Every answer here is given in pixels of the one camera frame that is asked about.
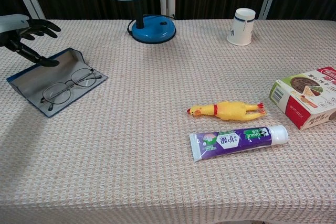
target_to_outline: rubber chicken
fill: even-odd
[[[248,113],[246,111],[259,110],[259,112]],[[193,116],[214,115],[222,120],[248,121],[266,115],[262,103],[249,105],[243,102],[220,102],[211,105],[195,105],[187,110]]]

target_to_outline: paper cup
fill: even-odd
[[[227,40],[238,46],[245,46],[251,43],[252,30],[256,12],[248,8],[236,10]]]

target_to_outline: food box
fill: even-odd
[[[336,70],[325,67],[277,80],[270,99],[301,130],[336,119]]]

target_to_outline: table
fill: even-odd
[[[231,20],[178,20],[158,45],[128,20],[52,20],[65,48],[109,79],[48,119],[6,82],[31,62],[0,48],[1,223],[336,223],[336,121],[299,131],[268,99],[276,79],[335,66],[336,23],[257,20],[253,42],[226,41]],[[263,102],[250,122],[193,118],[194,104]],[[284,125],[288,144],[194,163],[188,135]]]

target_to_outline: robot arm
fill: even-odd
[[[45,67],[54,67],[59,64],[57,60],[48,59],[36,51],[22,44],[22,38],[34,40],[37,36],[49,35],[57,38],[52,31],[61,31],[55,24],[44,19],[29,19],[26,15],[14,14],[0,17],[0,47],[6,47],[26,59]]]

